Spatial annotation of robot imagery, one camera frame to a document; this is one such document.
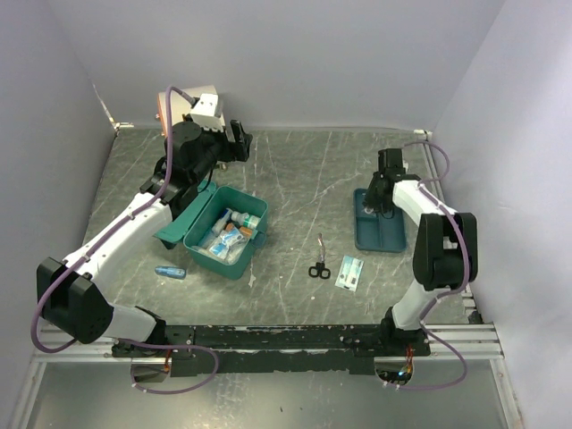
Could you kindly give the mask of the teal divided tray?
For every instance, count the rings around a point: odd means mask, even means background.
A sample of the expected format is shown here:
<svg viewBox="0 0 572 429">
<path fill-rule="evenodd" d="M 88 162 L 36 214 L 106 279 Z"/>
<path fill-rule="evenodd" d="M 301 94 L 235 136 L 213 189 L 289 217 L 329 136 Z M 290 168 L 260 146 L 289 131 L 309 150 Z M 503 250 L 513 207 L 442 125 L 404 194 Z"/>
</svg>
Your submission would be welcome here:
<svg viewBox="0 0 572 429">
<path fill-rule="evenodd" d="M 366 189 L 353 191 L 354 242 L 359 250 L 401 253 L 407 249 L 403 212 L 395 208 L 388 214 L 367 213 L 363 202 Z"/>
</svg>

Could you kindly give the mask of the teal medicine kit box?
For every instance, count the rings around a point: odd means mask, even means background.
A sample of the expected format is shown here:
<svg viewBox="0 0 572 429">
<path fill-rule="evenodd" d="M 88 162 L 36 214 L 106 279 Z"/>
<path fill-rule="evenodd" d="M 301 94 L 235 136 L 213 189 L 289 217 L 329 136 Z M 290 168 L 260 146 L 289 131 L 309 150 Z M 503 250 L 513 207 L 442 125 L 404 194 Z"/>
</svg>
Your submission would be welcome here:
<svg viewBox="0 0 572 429">
<path fill-rule="evenodd" d="M 238 189 L 202 181 L 200 193 L 155 234 L 166 248 L 181 244 L 195 263 L 238 280 L 267 238 L 269 205 Z"/>
</svg>

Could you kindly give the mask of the white disinfectant bottle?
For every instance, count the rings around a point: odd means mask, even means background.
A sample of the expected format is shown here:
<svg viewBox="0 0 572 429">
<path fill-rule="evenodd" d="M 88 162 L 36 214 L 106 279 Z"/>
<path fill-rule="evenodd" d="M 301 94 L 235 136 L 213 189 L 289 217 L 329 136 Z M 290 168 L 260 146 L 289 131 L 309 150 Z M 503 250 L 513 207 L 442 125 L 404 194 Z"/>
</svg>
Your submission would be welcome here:
<svg viewBox="0 0 572 429">
<path fill-rule="evenodd" d="M 254 214 L 240 213 L 237 211 L 232 212 L 231 220 L 239 227 L 249 228 L 250 230 L 255 230 L 261 221 L 261 219 Z"/>
</svg>

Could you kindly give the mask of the black scissors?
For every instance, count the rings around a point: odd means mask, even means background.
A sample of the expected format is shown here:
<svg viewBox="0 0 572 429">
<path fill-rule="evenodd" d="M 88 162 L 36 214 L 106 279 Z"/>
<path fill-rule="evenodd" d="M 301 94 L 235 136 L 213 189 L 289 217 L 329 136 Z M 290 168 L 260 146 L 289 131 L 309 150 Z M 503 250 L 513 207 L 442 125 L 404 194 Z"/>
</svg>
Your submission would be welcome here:
<svg viewBox="0 0 572 429">
<path fill-rule="evenodd" d="M 324 245 L 324 239 L 322 233 L 319 233 L 317 235 L 317 241 L 319 245 L 318 258 L 315 264 L 308 268 L 308 275 L 311 278 L 320 278 L 323 280 L 329 280 L 331 278 L 331 270 L 326 266 L 325 263 L 326 248 Z"/>
</svg>

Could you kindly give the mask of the brown bottle orange cap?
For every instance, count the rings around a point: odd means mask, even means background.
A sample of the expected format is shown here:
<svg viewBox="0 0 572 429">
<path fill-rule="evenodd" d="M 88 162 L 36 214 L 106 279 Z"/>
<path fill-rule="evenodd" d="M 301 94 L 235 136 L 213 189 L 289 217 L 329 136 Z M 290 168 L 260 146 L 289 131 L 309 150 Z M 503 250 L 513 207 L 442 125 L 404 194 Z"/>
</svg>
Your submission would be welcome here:
<svg viewBox="0 0 572 429">
<path fill-rule="evenodd" d="M 245 226 L 240 226 L 239 232 L 245 241 L 249 241 L 253 237 L 253 234 L 254 234 L 254 231 L 252 229 L 245 227 Z"/>
</svg>

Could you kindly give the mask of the blue white wipes packet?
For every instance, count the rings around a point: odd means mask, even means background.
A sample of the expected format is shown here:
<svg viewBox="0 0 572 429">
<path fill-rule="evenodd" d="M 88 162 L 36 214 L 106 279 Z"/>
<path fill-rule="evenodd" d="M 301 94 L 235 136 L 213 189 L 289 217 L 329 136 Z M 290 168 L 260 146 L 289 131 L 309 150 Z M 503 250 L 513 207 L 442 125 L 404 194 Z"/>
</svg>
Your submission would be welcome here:
<svg viewBox="0 0 572 429">
<path fill-rule="evenodd" d="M 239 229 L 233 225 L 231 229 L 222 231 L 207 251 L 213 257 L 225 259 L 234 248 L 245 242 Z"/>
</svg>

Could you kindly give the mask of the clear gauze packet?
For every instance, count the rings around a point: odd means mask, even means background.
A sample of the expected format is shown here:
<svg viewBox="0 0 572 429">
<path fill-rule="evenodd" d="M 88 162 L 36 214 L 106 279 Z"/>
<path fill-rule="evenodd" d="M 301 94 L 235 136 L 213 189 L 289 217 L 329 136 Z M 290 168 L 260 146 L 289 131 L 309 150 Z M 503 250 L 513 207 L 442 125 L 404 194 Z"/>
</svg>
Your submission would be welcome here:
<svg viewBox="0 0 572 429">
<path fill-rule="evenodd" d="M 224 231 L 205 248 L 195 246 L 193 249 L 218 262 L 232 265 L 238 261 L 247 243 L 247 239 L 242 235 Z"/>
</svg>

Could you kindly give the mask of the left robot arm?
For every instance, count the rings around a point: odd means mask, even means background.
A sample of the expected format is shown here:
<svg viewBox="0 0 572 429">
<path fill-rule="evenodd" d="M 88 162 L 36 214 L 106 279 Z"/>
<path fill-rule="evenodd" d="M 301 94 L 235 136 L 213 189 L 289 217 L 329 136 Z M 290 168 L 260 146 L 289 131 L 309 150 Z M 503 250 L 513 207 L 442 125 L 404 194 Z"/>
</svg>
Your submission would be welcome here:
<svg viewBox="0 0 572 429">
<path fill-rule="evenodd" d="M 164 155 L 127 207 L 81 248 L 38 265 L 38 303 L 30 327 L 37 349 L 50 350 L 38 338 L 38 322 L 45 320 L 73 342 L 106 337 L 134 342 L 148 357 L 164 351 L 165 320 L 145 308 L 114 306 L 100 289 L 139 245 L 184 214 L 218 163 L 248 160 L 251 134 L 237 120 L 230 126 L 226 134 L 191 120 L 176 123 L 165 136 Z"/>
</svg>

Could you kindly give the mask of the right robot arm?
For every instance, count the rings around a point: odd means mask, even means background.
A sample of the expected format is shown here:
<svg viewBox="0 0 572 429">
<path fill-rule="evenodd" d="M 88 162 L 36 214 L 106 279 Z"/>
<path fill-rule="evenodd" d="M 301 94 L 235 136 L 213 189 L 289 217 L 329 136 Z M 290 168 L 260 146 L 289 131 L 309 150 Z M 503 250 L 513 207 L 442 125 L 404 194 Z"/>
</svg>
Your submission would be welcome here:
<svg viewBox="0 0 572 429">
<path fill-rule="evenodd" d="M 425 181 L 408 173 L 400 148 L 378 152 L 363 206 L 383 217 L 401 210 L 417 227 L 414 281 L 380 323 L 380 347 L 396 356 L 425 339 L 422 322 L 440 299 L 460 293 L 476 278 L 477 220 L 444 204 Z"/>
</svg>

